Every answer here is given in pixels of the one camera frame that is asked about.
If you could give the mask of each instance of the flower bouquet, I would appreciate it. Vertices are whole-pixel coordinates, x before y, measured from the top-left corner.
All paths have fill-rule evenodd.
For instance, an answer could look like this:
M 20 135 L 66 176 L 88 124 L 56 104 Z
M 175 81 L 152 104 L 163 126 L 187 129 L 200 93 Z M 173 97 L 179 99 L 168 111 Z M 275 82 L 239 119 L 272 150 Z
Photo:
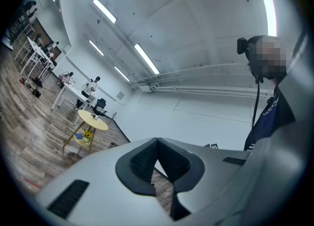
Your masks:
M 91 136 L 92 136 L 92 133 L 90 131 L 84 130 L 84 133 L 82 134 L 82 139 L 85 142 L 89 142 Z

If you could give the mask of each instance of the wooden table leg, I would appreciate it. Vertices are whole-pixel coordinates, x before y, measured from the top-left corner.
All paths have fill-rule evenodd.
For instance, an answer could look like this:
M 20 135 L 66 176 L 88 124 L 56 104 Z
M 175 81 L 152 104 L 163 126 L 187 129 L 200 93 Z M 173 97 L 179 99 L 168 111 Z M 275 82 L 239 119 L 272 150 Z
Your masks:
M 76 134 L 76 132 L 84 125 L 85 122 L 82 122 L 77 129 L 75 129 L 75 131 L 71 134 L 71 136 L 69 137 L 69 139 L 65 142 L 65 144 L 63 145 L 63 147 L 65 147 L 65 145 L 67 145 L 69 143 L 69 141 L 72 139 L 72 137 Z
M 96 133 L 96 129 L 94 128 L 94 130 L 93 130 L 93 135 L 92 135 L 92 139 L 90 140 L 90 146 L 89 146 L 88 154 L 90 154 L 91 151 L 92 151 L 92 146 L 93 146 L 93 140 L 94 140 L 94 135 L 95 135 L 95 133 Z

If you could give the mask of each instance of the trash can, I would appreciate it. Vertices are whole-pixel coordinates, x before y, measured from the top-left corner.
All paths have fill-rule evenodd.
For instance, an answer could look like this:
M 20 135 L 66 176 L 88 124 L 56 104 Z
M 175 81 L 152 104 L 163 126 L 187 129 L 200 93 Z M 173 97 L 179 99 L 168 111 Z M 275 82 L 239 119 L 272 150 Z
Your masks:
M 116 143 L 114 143 L 114 142 L 111 142 L 110 145 L 109 145 L 109 147 L 108 147 L 108 149 L 115 148 L 115 147 L 117 147 L 117 146 L 119 146 L 119 145 L 116 144 Z

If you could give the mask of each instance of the white ceiling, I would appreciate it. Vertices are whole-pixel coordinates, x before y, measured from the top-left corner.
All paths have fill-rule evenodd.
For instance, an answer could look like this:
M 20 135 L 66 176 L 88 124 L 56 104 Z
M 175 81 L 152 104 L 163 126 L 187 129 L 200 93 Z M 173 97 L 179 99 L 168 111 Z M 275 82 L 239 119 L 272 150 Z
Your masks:
M 254 85 L 245 65 L 202 67 L 247 63 L 245 55 L 236 53 L 236 40 L 267 34 L 262 0 L 100 0 L 117 18 L 115 24 L 106 16 L 98 24 L 102 15 L 92 1 L 60 0 L 69 40 L 72 45 L 83 38 L 98 40 L 105 53 L 100 59 L 117 65 L 131 80 L 154 75 L 133 48 L 140 43 L 162 74 L 154 80 L 189 77 L 161 84 Z M 274 4 L 277 36 L 292 51 L 299 20 L 288 0 Z M 197 69 L 163 75 L 189 68 Z M 209 74 L 216 76 L 195 78 Z

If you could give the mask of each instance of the wooden floor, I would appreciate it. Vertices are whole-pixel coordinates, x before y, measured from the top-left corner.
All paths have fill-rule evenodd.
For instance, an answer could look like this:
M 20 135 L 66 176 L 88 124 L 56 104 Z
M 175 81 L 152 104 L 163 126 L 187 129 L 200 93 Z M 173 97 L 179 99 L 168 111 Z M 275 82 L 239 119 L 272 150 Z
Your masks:
M 60 107 L 51 110 L 60 91 L 53 74 L 45 78 L 43 87 L 47 89 L 40 89 L 40 98 L 35 97 L 19 82 L 22 76 L 27 78 L 30 68 L 26 67 L 20 75 L 25 62 L 23 65 L 20 63 L 25 54 L 21 53 L 13 61 L 20 48 L 18 41 L 13 47 L 14 50 L 9 51 L 0 46 L 1 153 L 17 184 L 34 195 L 58 174 L 86 157 L 88 149 L 73 140 L 65 148 L 62 147 L 75 129 L 73 122 L 78 114 L 73 104 L 76 99 L 67 96 Z M 30 77 L 39 75 L 40 68 L 37 65 Z M 108 117 L 101 119 L 108 124 L 109 130 L 96 132 L 92 152 L 107 150 L 111 142 L 118 145 L 128 143 L 113 120 Z M 155 171 L 152 183 L 157 199 L 169 213 L 172 185 Z

